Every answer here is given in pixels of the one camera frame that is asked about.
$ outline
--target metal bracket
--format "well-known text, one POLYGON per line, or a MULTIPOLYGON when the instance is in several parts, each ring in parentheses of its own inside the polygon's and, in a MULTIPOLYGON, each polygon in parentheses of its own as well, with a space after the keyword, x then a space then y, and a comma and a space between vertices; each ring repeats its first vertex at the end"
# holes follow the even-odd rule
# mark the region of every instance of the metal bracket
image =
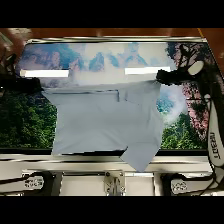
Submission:
POLYGON ((126 192, 125 173, 122 170, 106 171, 104 188, 107 196, 124 196, 126 192))

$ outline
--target cloth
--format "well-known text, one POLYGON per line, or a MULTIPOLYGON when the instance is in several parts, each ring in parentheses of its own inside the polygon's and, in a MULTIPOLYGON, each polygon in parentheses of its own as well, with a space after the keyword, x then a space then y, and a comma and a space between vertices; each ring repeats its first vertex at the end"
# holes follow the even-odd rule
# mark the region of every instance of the cloth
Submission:
POLYGON ((155 81, 45 89, 58 112, 52 154, 126 149, 121 159, 144 171, 162 139, 159 92, 155 81))

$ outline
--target wooden floor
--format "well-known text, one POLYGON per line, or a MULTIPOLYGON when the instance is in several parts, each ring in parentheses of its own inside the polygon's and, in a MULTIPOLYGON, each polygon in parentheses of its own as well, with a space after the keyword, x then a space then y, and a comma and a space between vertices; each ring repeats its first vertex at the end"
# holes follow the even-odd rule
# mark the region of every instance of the wooden floor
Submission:
POLYGON ((0 56, 4 46, 8 54, 21 54, 25 41, 31 38, 75 36, 204 36, 224 73, 224 28, 0 28, 10 41, 0 37, 0 56))

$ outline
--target green foliage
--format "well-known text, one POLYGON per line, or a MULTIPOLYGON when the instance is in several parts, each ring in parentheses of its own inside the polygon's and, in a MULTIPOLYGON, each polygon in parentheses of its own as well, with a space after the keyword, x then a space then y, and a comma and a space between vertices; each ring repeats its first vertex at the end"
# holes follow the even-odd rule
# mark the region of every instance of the green foliage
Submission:
POLYGON ((6 92, 0 103, 0 147, 51 148, 57 110, 41 94, 6 92))
POLYGON ((161 149, 205 149, 206 140, 198 137, 189 115, 180 114, 178 120, 163 131, 161 149))

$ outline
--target table surface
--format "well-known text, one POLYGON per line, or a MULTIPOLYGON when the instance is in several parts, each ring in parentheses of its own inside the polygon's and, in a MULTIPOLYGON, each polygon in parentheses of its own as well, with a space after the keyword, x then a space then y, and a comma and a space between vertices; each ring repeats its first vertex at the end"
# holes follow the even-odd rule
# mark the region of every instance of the table surface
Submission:
MULTIPOLYGON (((66 79, 72 83, 82 74, 123 74, 127 67, 175 70, 181 43, 195 50, 189 64, 204 61, 213 81, 220 83, 221 93, 223 80, 206 42, 31 43, 25 46, 16 73, 69 69, 66 79)), ((41 83, 47 88, 65 88, 64 79, 41 78, 41 83)), ((162 85, 157 109, 165 122, 161 150, 207 149, 209 112, 196 84, 162 85)), ((56 119, 56 108, 41 93, 27 96, 6 91, 0 102, 0 147, 51 150, 56 119)))

